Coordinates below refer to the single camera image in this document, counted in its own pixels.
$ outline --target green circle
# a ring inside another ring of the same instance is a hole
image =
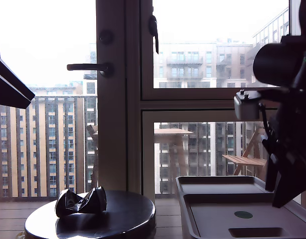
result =
[[[234,215],[239,217],[239,218],[244,218],[244,219],[250,219],[253,217],[253,215],[249,212],[245,212],[245,211],[237,211],[234,212]]]

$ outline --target window handle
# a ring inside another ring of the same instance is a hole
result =
[[[152,36],[155,37],[155,50],[158,54],[158,32],[157,32],[157,20],[154,15],[149,19],[149,32]]]
[[[105,77],[111,77],[114,74],[114,67],[112,63],[103,64],[68,64],[68,71],[100,71],[100,74]]]

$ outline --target black table top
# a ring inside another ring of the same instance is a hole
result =
[[[106,191],[106,195],[107,210],[100,215],[76,213],[58,218],[56,201],[38,208],[25,222],[26,239],[154,237],[155,206],[151,200],[123,191]]]

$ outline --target sky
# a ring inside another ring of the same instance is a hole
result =
[[[252,43],[252,35],[288,0],[154,0],[160,42],[217,38]],[[70,63],[88,62],[96,40],[95,0],[0,0],[0,54],[25,83],[83,80]]]

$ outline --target wooden deck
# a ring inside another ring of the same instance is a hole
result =
[[[0,202],[0,239],[14,239],[26,218],[48,202]],[[181,216],[176,199],[156,199],[156,239],[182,239]]]

